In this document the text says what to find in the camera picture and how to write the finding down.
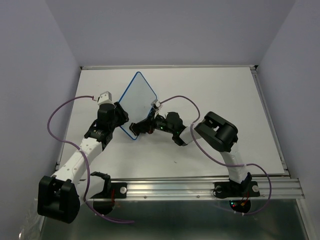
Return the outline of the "black whiteboard eraser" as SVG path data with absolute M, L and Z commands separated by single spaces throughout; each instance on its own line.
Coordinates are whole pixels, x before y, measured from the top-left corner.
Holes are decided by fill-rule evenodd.
M 131 123 L 131 125 L 129 126 L 129 130 L 137 137 L 139 136 L 140 132 L 139 132 L 139 128 L 137 127 L 136 123 Z

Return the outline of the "blue-edged small whiteboard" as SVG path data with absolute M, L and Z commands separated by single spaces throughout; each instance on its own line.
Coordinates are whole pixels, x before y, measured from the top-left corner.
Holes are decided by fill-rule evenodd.
M 138 137 L 130 130 L 132 123 L 139 123 L 148 117 L 152 103 L 158 97 L 140 71 L 137 71 L 120 97 L 118 103 L 128 113 L 128 122 L 120 128 L 132 139 Z

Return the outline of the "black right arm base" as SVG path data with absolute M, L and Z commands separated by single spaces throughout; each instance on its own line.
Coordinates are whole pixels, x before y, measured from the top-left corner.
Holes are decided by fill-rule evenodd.
M 258 183 L 252 180 L 252 175 L 248 173 L 241 183 L 231 179 L 214 183 L 213 196 L 218 199 L 229 200 L 231 210 L 236 213 L 247 215 L 251 209 L 250 198 L 260 197 Z

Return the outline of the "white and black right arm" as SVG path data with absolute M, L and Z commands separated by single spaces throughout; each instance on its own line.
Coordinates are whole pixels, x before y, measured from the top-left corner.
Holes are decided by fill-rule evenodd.
M 172 134 L 172 140 L 178 146 L 186 146 L 195 139 L 205 140 L 214 150 L 218 151 L 229 172 L 230 189 L 235 195 L 242 195 L 248 190 L 246 173 L 238 167 L 236 157 L 231 154 L 234 143 L 238 141 L 237 128 L 224 118 L 208 112 L 204 120 L 195 127 L 187 127 L 177 112 L 169 112 L 166 117 L 151 112 L 148 117 L 129 127 L 135 136 L 152 134 L 155 130 Z

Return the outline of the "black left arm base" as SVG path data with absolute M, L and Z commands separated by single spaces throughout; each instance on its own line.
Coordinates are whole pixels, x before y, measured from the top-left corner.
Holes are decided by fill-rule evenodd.
M 116 199 L 127 198 L 128 184 L 126 182 L 113 181 L 111 176 L 94 171 L 90 174 L 87 200 L 92 200 L 93 209 L 101 215 L 108 215 L 116 205 Z

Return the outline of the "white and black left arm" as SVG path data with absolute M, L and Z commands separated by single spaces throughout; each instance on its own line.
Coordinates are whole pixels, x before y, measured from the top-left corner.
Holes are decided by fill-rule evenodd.
M 52 176 L 43 176 L 38 184 L 37 213 L 64 223 L 72 223 L 80 206 L 95 195 L 115 198 L 118 189 L 107 173 L 91 172 L 90 164 L 113 138 L 113 132 L 129 120 L 118 102 L 101 103 L 76 151 Z

